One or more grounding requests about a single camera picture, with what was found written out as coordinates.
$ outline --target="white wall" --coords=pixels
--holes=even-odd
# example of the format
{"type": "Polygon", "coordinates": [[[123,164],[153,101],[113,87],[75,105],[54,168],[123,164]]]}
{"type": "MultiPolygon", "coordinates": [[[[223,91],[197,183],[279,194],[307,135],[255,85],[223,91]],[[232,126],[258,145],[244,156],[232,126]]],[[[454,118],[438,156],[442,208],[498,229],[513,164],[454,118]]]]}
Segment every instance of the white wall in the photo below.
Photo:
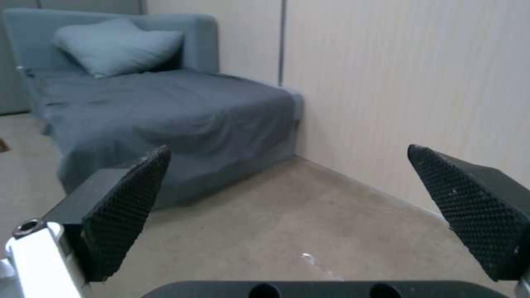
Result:
{"type": "Polygon", "coordinates": [[[289,0],[287,12],[301,156],[435,211],[410,143],[530,187],[529,1],[289,0]]]}
{"type": "Polygon", "coordinates": [[[147,0],[148,13],[205,13],[219,24],[220,69],[276,84],[281,0],[147,0]]]}

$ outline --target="light blue pillow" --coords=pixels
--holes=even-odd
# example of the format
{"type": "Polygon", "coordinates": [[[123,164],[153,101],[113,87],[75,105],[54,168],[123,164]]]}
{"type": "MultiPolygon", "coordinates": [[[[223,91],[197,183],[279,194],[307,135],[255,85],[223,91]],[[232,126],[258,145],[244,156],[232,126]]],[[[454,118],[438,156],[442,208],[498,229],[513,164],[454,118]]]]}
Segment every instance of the light blue pillow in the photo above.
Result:
{"type": "Polygon", "coordinates": [[[71,54],[96,78],[147,71],[171,58],[182,44],[180,31],[144,31],[129,19],[69,25],[53,44],[71,54]]]}

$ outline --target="beige carpet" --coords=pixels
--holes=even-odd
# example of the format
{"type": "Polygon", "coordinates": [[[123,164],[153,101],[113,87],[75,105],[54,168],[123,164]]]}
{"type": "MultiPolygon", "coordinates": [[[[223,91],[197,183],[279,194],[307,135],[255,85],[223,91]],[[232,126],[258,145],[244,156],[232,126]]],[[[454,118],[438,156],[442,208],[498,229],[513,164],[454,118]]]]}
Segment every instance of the beige carpet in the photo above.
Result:
{"type": "MultiPolygon", "coordinates": [[[[59,153],[29,115],[0,117],[0,236],[63,195],[59,153]]],[[[139,297],[166,283],[226,280],[455,279],[494,283],[439,218],[302,159],[191,207],[152,214],[96,297],[139,297]]]]}

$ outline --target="gray sofa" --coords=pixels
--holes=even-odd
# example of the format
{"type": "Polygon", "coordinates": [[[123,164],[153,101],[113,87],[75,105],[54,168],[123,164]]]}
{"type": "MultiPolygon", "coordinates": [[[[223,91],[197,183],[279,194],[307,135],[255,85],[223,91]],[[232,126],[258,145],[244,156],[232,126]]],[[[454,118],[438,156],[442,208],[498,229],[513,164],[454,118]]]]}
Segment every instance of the gray sofa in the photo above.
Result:
{"type": "Polygon", "coordinates": [[[169,144],[172,163],[156,208],[189,203],[294,155],[302,97],[292,90],[218,75],[217,24],[211,16],[13,8],[4,11],[4,22],[32,112],[46,121],[47,133],[64,155],[59,178],[67,192],[95,170],[161,144],[169,144]],[[183,31],[183,47],[164,72],[97,81],[51,44],[62,26],[117,17],[130,18],[144,30],[183,31]],[[144,98],[123,98],[121,89],[105,92],[113,85],[131,86],[127,94],[147,97],[160,89],[175,93],[160,101],[154,97],[146,105],[144,98]],[[157,90],[149,91],[149,86],[157,90]],[[129,116],[116,113],[119,119],[112,119],[114,111],[129,116]]]}

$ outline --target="mattress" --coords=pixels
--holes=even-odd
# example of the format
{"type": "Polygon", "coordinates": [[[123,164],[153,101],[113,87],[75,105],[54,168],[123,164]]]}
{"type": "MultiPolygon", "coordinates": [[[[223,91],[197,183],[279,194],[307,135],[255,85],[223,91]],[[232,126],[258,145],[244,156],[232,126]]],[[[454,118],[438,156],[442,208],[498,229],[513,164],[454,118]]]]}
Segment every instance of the mattress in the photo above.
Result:
{"type": "Polygon", "coordinates": [[[97,169],[162,144],[172,151],[162,188],[178,193],[180,184],[237,169],[284,142],[302,109],[292,92],[184,69],[99,80],[34,71],[30,84],[63,153],[58,175],[67,193],[97,169]]]}

